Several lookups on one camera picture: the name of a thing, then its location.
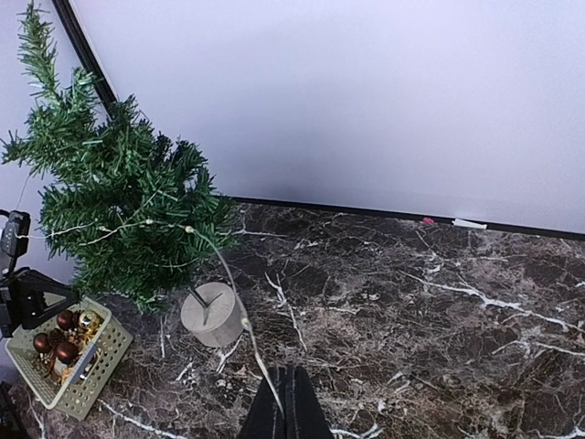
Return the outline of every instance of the white wall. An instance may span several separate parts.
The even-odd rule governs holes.
[[[26,10],[26,0],[3,0],[0,13],[0,138],[8,139],[8,130],[18,130],[21,135],[26,134],[25,120],[34,101],[29,94],[34,91],[27,85],[28,79],[22,73],[23,66],[17,60],[18,38],[20,25],[19,14]],[[52,14],[48,18],[56,24],[55,39],[58,42],[58,71],[61,79],[67,83],[70,69],[78,65],[78,60],[69,43],[67,35],[62,30],[57,14],[53,12],[52,4],[46,0],[42,9]],[[25,187],[28,170],[18,168],[17,165],[0,165],[0,209],[11,210],[16,207],[21,191]],[[30,179],[23,192],[20,209],[27,211],[35,219],[38,218],[41,198],[37,193],[43,187],[39,179]],[[5,220],[0,219],[0,228],[4,227]],[[42,240],[32,240],[28,247],[28,254],[20,260],[19,266],[30,266],[61,282],[67,282],[73,272],[73,263],[63,258],[48,260],[48,252]],[[0,347],[0,380],[12,380],[14,367],[7,358],[4,346]]]
[[[585,232],[582,0],[72,0],[221,190]]]

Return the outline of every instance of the christmas ornament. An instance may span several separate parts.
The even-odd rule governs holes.
[[[63,373],[61,373],[61,385],[65,384],[65,381],[67,381],[72,371],[73,368],[66,368],[63,370]]]
[[[75,346],[73,343],[63,341],[57,345],[55,352],[61,363],[69,365],[79,355],[80,350],[77,349],[77,346]]]
[[[95,334],[101,325],[101,317],[93,311],[84,311],[81,313],[79,325],[88,334]]]
[[[60,329],[53,329],[51,332],[48,333],[48,343],[51,348],[54,348],[56,345],[65,341],[65,334]]]
[[[75,327],[75,314],[66,309],[57,315],[57,325],[64,331],[68,331]]]
[[[36,334],[35,338],[33,338],[33,347],[39,354],[48,354],[52,349],[48,342],[48,335],[44,332]]]

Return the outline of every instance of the fairy light wire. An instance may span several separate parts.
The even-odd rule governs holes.
[[[252,323],[248,319],[248,311],[246,311],[246,308],[244,307],[244,304],[241,302],[241,299],[239,298],[238,292],[236,291],[236,283],[234,282],[234,277],[231,273],[231,270],[229,269],[228,263],[226,262],[226,260],[222,256],[221,252],[215,246],[215,244],[211,241],[210,238],[208,238],[204,234],[200,233],[199,231],[193,229],[191,226],[185,226],[185,232],[196,234],[199,238],[201,238],[202,240],[207,242],[207,244],[209,244],[211,246],[211,248],[213,249],[215,254],[218,256],[219,260],[221,261],[221,264],[223,265],[224,269],[226,270],[226,273],[228,274],[229,281],[231,282],[231,287],[234,290],[234,295],[236,296],[236,300],[238,301],[239,309],[241,312],[240,323],[241,323],[242,327],[244,329],[246,329],[248,331],[248,333],[250,334],[250,339],[252,340],[252,347],[254,350],[254,358],[256,359],[256,362],[258,363],[258,366],[260,367],[260,369],[262,371],[262,375],[264,375],[264,378],[266,379],[268,386],[271,388],[272,395],[274,396],[274,400],[276,401],[276,404],[278,405],[278,408],[281,411],[282,418],[284,419],[284,408],[282,407],[281,398],[280,398],[278,392],[276,391],[276,387],[274,386],[274,383],[272,382],[271,376],[268,373],[266,366],[264,365],[264,361],[262,361],[260,351],[258,350],[258,344],[256,343],[256,337],[254,336],[254,330],[252,328]]]
[[[198,230],[196,230],[195,228],[191,227],[191,226],[184,226],[181,224],[171,224],[171,223],[166,223],[163,221],[158,221],[158,220],[154,220],[154,219],[145,219],[144,221],[138,221],[138,222],[134,222],[134,223],[129,223],[128,221],[126,221],[123,225],[113,229],[113,230],[109,230],[103,226],[98,226],[97,229],[99,231],[105,231],[107,232],[105,235],[101,236],[100,238],[97,238],[93,241],[89,241],[89,242],[85,242],[83,244],[81,244],[82,246],[89,246],[92,244],[95,244],[97,242],[106,240],[107,238],[111,237],[112,235],[114,235],[115,233],[117,233],[118,231],[122,230],[122,229],[128,229],[131,227],[137,227],[137,226],[152,226],[152,225],[162,225],[162,226],[166,226],[169,228],[179,228],[182,229],[185,233],[187,234],[194,234],[197,235],[199,238],[201,238],[202,240],[204,240],[207,244],[209,244],[209,246],[213,249],[214,253],[218,256],[219,260],[221,261],[221,264],[223,265],[223,268],[226,270],[226,273],[228,274],[228,278],[229,281],[231,282],[231,286],[232,289],[234,291],[234,295],[236,296],[236,300],[238,301],[238,305],[239,305],[239,309],[240,309],[240,324],[242,325],[242,327],[250,334],[250,339],[252,342],[252,348],[254,350],[254,358],[256,359],[256,362],[258,363],[258,366],[261,369],[262,375],[264,376],[264,378],[266,379],[266,382],[268,383],[268,386],[271,389],[272,395],[274,396],[274,400],[276,401],[276,404],[278,405],[279,410],[281,411],[281,415],[282,418],[285,417],[284,415],[284,408],[282,406],[282,402],[281,402],[281,398],[279,397],[278,392],[276,391],[276,387],[274,386],[274,383],[272,382],[271,376],[268,372],[268,369],[266,368],[264,361],[262,360],[260,351],[258,349],[258,343],[256,340],[256,336],[254,335],[254,329],[252,327],[252,323],[250,322],[250,320],[248,319],[248,311],[246,311],[246,307],[244,306],[244,304],[242,303],[241,299],[239,298],[237,289],[236,289],[236,283],[234,281],[234,277],[233,274],[231,273],[231,270],[229,269],[228,263],[226,262],[226,260],[224,259],[224,257],[222,256],[221,252],[219,251],[218,247],[216,247],[216,245],[211,241],[210,238],[208,238],[206,235],[204,235],[203,233],[199,232]],[[38,237],[38,236],[17,236],[18,239],[22,239],[22,238],[29,238],[29,239],[49,239],[49,238],[53,238],[59,235],[63,235],[65,233],[70,233],[73,232],[75,230],[83,230],[86,229],[90,226],[95,225],[95,222],[92,222],[91,224],[85,224],[85,225],[81,225],[81,226],[75,226],[72,227],[70,229],[66,229],[66,230],[61,230],[61,231],[52,231],[50,232],[48,235],[44,236],[44,237]],[[174,265],[168,265],[166,266],[168,268],[174,268]]]

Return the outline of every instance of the red bauble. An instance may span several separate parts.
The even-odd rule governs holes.
[[[57,345],[55,348],[55,353],[57,354],[57,358],[63,364],[71,364],[79,355],[80,350],[77,349],[73,343],[69,343],[68,341],[63,341]]]
[[[72,311],[66,309],[57,315],[57,325],[64,331],[68,331],[75,327],[75,315]]]
[[[33,347],[39,354],[48,354],[52,349],[48,342],[48,335],[44,332],[36,334],[35,338],[33,338]]]

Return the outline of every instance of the black object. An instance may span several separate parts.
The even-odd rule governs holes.
[[[333,439],[306,370],[294,366],[270,368],[269,375],[282,402],[285,419],[264,379],[238,438]]]
[[[14,330],[35,329],[80,300],[79,294],[28,267],[15,271],[17,259],[27,252],[30,216],[25,212],[0,210],[8,222],[0,237],[0,330],[12,337]],[[45,293],[63,297],[47,306]]]
[[[80,57],[81,65],[86,71],[93,73],[95,76],[95,91],[98,93],[101,103],[106,109],[106,112],[112,115],[112,105],[116,103],[116,95],[108,80],[106,80],[103,71],[101,71],[100,63],[95,58],[88,39],[85,38],[80,22],[75,16],[69,0],[53,0],[53,6],[57,10],[58,17],[63,27],[65,27],[67,36],[77,56]]]
[[[10,386],[0,383],[0,437],[3,439],[30,439],[27,429],[22,424],[16,406],[10,401]]]
[[[414,213],[396,212],[391,210],[375,210],[363,208],[350,208],[348,206],[335,206],[327,204],[305,203],[298,201],[282,201],[278,199],[266,198],[246,198],[246,197],[231,197],[236,203],[242,204],[256,204],[260,206],[278,206],[281,208],[292,209],[307,209],[319,210],[322,212],[345,213],[348,215],[364,215],[374,218],[393,218],[396,220],[408,221],[423,221],[425,217],[430,217],[433,221],[439,224],[452,225],[454,218],[437,217],[434,215],[422,215]],[[551,229],[538,229],[536,227],[528,226],[514,226],[512,224],[502,224],[500,222],[489,222],[483,219],[477,219],[477,222],[485,224],[488,230],[507,231],[509,233],[523,233],[525,235],[547,236],[549,238],[559,238],[564,240],[585,241],[585,233],[577,233],[574,231],[560,231]]]

